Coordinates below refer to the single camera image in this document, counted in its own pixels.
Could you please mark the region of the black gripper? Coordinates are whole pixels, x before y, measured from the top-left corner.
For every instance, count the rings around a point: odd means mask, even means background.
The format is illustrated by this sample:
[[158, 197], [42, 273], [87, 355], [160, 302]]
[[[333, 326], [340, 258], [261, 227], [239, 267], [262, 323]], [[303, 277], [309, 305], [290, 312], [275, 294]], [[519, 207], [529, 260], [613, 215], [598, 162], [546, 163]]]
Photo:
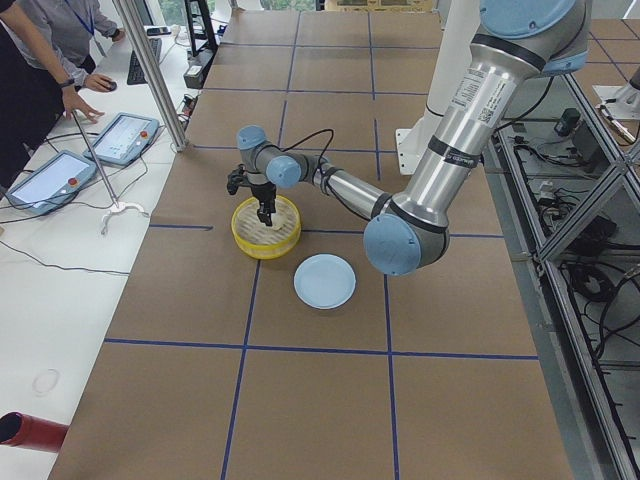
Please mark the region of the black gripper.
[[252, 195], [259, 201], [257, 216], [264, 225], [272, 225], [272, 215], [275, 213], [276, 186], [267, 182], [250, 187]]

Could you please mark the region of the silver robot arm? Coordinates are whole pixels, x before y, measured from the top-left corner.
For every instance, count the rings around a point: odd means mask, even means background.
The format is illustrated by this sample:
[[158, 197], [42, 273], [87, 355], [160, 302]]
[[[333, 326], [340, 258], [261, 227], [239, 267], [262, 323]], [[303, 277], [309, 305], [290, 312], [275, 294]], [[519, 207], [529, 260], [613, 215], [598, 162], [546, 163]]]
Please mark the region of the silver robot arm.
[[517, 88], [534, 77], [580, 69], [587, 57], [589, 1], [482, 1], [470, 64], [407, 187], [390, 195], [321, 155], [289, 153], [255, 125], [240, 129], [244, 178], [270, 224], [279, 188], [317, 186], [366, 219], [364, 248], [380, 272], [401, 276], [438, 261], [449, 245], [447, 210], [481, 160]]

